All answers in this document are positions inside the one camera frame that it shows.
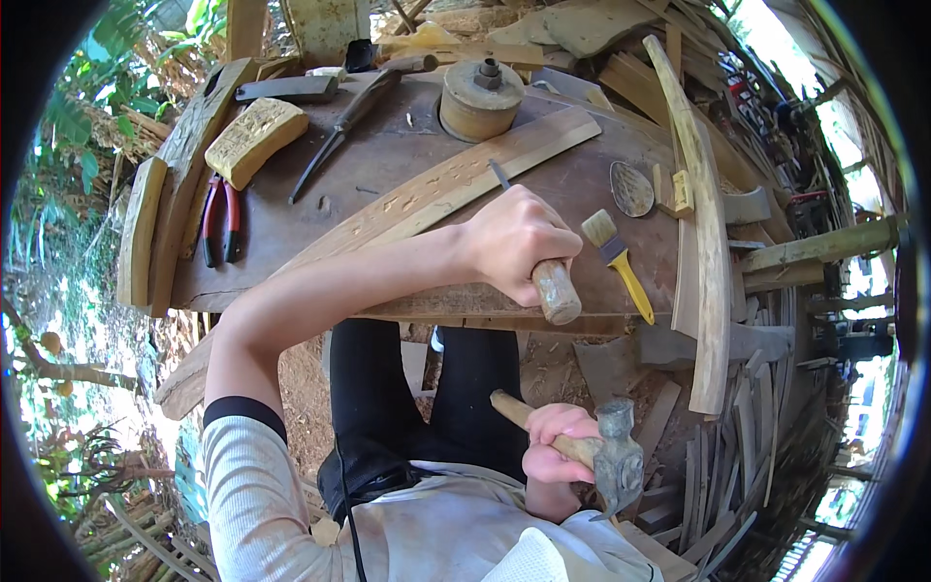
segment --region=metal nut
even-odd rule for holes
[[[485,59],[475,76],[472,78],[476,85],[486,89],[496,89],[501,87],[501,68],[495,59]]]

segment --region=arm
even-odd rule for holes
[[[582,240],[522,186],[467,223],[314,263],[271,277],[237,298],[214,333],[205,401],[256,399],[282,415],[278,356],[362,309],[414,292],[485,282],[524,306],[544,259],[573,257]]]
[[[573,481],[595,482],[591,469],[549,446],[558,435],[576,439],[598,437],[598,423],[572,404],[548,404],[527,418],[530,447],[523,457],[527,474],[527,513],[562,523],[582,507],[570,488]]]

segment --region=black cable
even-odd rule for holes
[[[349,532],[352,534],[352,551],[356,554],[358,579],[362,582],[368,582],[365,578],[365,568],[362,566],[362,550],[358,546],[356,520],[352,517],[352,508],[349,506],[349,488],[346,486],[346,472],[343,467],[343,451],[340,450],[339,438],[333,435],[333,441],[336,447],[336,457],[340,460],[340,482],[343,484],[343,508],[345,509],[346,517],[349,518]]]

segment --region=hand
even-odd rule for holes
[[[584,408],[572,404],[548,404],[530,413],[524,428],[530,433],[530,448],[524,453],[522,465],[529,479],[543,483],[595,482],[591,469],[549,446],[558,435],[573,439],[600,439],[598,422]]]
[[[571,259],[582,250],[582,239],[556,211],[520,185],[508,188],[464,227],[466,260],[479,280],[524,307],[540,305],[531,281],[537,263]]]

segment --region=pliers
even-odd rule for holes
[[[213,235],[213,207],[216,202],[217,190],[222,186],[226,190],[226,241],[223,260],[235,263],[239,259],[239,193],[233,185],[223,179],[219,173],[210,178],[210,191],[207,196],[207,207],[204,208],[204,222],[201,226],[201,238],[204,239],[204,262],[207,268],[215,268],[213,252],[210,250],[210,237]]]

